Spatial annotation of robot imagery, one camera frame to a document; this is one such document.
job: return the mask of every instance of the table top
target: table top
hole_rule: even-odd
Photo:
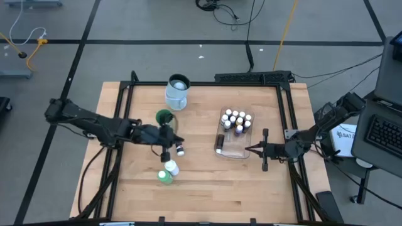
[[[299,129],[314,125],[312,107],[304,83],[292,83],[291,94]],[[119,82],[105,82],[97,113],[112,117]],[[288,127],[291,128],[286,94],[283,92]],[[193,86],[184,110],[174,112],[178,135],[185,139],[184,156],[171,152],[180,173],[173,184],[163,185],[156,174],[163,169],[160,158],[149,146],[125,143],[113,209],[113,220],[167,222],[249,222],[295,223],[295,204],[287,163],[269,161],[269,171],[261,171],[261,159],[227,159],[214,151],[220,110],[225,105],[244,107],[254,112],[251,144],[262,140],[269,129],[268,141],[284,143],[276,88],[274,87],[206,87]],[[129,117],[144,124],[157,125],[155,114],[167,109],[164,86],[135,86]],[[100,149],[98,141],[89,141],[82,170]],[[83,208],[99,188],[105,151],[92,163],[84,181]],[[322,158],[310,151],[305,155],[310,189],[313,194],[330,190]],[[76,216],[77,194],[71,216]],[[307,219],[305,199],[301,194],[303,216]],[[103,216],[106,204],[102,208]]]

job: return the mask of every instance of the bottle cap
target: bottle cap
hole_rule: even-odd
[[[159,171],[158,176],[159,176],[160,178],[165,178],[166,173],[165,173],[164,171]]]
[[[222,121],[226,121],[226,120],[228,120],[228,118],[229,118],[229,117],[228,117],[227,115],[223,115],[223,116],[222,116]]]
[[[242,123],[243,123],[243,118],[238,118],[238,119],[237,119],[237,123],[238,123],[238,124],[242,124]]]
[[[168,171],[173,171],[176,168],[176,162],[174,160],[169,160],[167,162],[165,162],[165,168]]]
[[[251,122],[250,121],[246,121],[245,123],[244,123],[244,127],[245,128],[249,128],[251,126]]]
[[[224,128],[225,128],[225,129],[228,129],[228,128],[230,128],[230,127],[231,127],[231,122],[225,121]]]
[[[240,131],[240,132],[243,131],[243,126],[242,126],[242,125],[238,125],[238,126],[236,127],[236,130],[237,130],[237,131]]]

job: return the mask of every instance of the black metal frame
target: black metal frame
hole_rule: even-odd
[[[121,110],[121,105],[122,105],[122,97],[125,89],[128,89],[128,97],[126,101],[126,107],[124,110],[124,118],[127,118],[129,115],[129,111],[131,110],[131,99],[133,96],[133,91],[134,91],[134,86],[137,85],[167,85],[167,82],[140,82],[135,75],[134,72],[131,74],[131,81],[122,81],[119,86],[119,93],[117,95],[117,102],[116,102],[116,108],[114,112],[114,117],[117,117],[120,113]],[[289,113],[290,113],[290,119],[291,119],[291,124],[293,129],[297,129],[297,121],[296,121],[296,114],[295,110],[293,107],[293,100],[290,92],[290,85],[289,83],[257,83],[257,82],[246,82],[246,83],[237,83],[237,82],[192,82],[192,86],[230,86],[230,87],[275,87],[276,88],[276,94],[278,98],[278,107],[280,110],[280,116],[281,116],[281,123],[282,123],[282,128],[283,131],[288,128],[287,122],[286,122],[286,115],[285,115],[285,107],[283,104],[283,96],[282,96],[282,90],[285,90],[286,92],[286,98],[288,102],[288,108],[289,108]],[[117,149],[117,155],[121,156],[122,155],[122,145],[118,146]],[[113,150],[108,149],[106,153],[106,158],[104,162],[104,167],[103,167],[103,172],[102,172],[102,178],[100,181],[100,185],[102,186],[105,182],[105,179],[107,177],[107,174],[109,172],[109,168],[111,165],[111,156],[112,156]],[[116,158],[119,159],[119,162],[116,163],[119,167],[121,158]],[[303,159],[303,156],[300,156],[298,159],[299,167],[300,167],[300,174],[301,178],[304,182],[304,184],[308,188],[308,179],[307,179],[307,171],[305,168],[305,162]],[[288,162],[288,167],[289,170],[291,169],[292,165],[294,163]],[[111,190],[110,190],[110,195],[109,195],[109,200],[107,204],[107,210],[106,210],[106,218],[111,219],[112,218],[112,213],[113,213],[113,206],[114,206],[114,197],[116,195],[116,188],[117,188],[117,181],[119,177],[119,172],[117,172],[117,176],[115,180],[112,182],[111,185]],[[296,212],[296,218],[298,222],[303,221],[303,213],[302,213],[302,206],[300,204],[300,195],[298,191],[298,186],[296,182],[292,179],[291,180],[291,186],[292,186],[292,192],[293,192],[293,198],[295,202],[295,212]],[[307,204],[307,211],[308,211],[308,216],[310,221],[315,221],[315,214],[313,211],[313,208],[310,204],[310,202],[306,199],[306,204]],[[102,208],[102,199],[99,201],[98,205],[95,208],[94,212],[94,218],[99,218],[100,217],[100,212]]]

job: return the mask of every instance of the keyboard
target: keyboard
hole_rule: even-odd
[[[290,71],[222,73],[215,75],[216,82],[295,82]]]
[[[401,125],[374,114],[364,140],[402,159]]]

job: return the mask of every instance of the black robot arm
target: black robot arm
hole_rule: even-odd
[[[51,99],[45,117],[50,124],[71,124],[93,134],[101,146],[108,148],[115,148],[119,141],[162,146],[163,162],[170,160],[166,149],[184,141],[166,124],[158,128],[149,124],[142,125],[141,119],[104,117],[77,106],[71,100]]]

